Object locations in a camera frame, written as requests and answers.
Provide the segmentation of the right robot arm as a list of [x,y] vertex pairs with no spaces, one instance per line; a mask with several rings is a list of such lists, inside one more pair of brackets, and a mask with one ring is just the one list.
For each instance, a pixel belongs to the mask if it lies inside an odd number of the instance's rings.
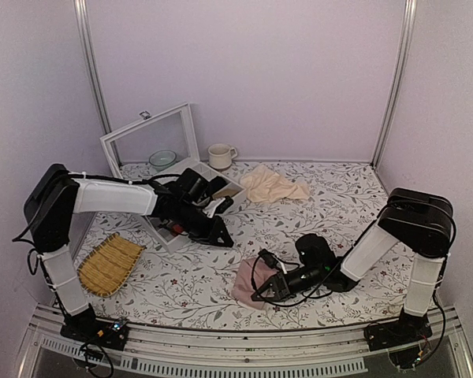
[[354,245],[336,256],[325,238],[306,234],[295,242],[300,266],[279,269],[261,286],[253,284],[251,300],[284,307],[286,300],[304,291],[325,287],[330,292],[351,291],[396,245],[415,253],[405,314],[392,327],[398,343],[409,343],[423,328],[449,250],[456,238],[453,205],[437,195],[403,188],[392,190],[385,206]]

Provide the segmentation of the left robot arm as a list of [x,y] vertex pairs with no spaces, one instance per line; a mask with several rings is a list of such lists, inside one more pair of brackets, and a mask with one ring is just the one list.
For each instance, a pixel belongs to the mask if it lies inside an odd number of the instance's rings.
[[24,204],[27,225],[13,241],[23,243],[31,235],[28,244],[39,256],[62,310],[72,318],[71,329],[83,341],[93,342],[102,330],[88,314],[91,307],[74,268],[69,247],[73,215],[111,212],[151,217],[180,226],[196,243],[231,247],[233,239],[221,215],[233,201],[230,197],[215,200],[213,184],[190,168],[125,180],[70,172],[62,164],[53,164]]

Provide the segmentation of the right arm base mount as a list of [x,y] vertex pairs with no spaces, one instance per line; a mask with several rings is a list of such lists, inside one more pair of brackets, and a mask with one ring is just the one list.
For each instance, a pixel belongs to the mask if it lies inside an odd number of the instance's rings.
[[426,314],[421,317],[405,313],[401,310],[395,321],[386,323],[371,323],[363,330],[370,351],[398,347],[429,339],[433,335],[429,318]]

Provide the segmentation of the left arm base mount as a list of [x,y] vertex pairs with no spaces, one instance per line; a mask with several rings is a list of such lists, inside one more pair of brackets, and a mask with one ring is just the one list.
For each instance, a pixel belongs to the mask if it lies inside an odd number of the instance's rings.
[[125,318],[99,320],[92,306],[89,306],[77,315],[65,313],[60,334],[67,339],[123,351],[128,340],[129,326]]

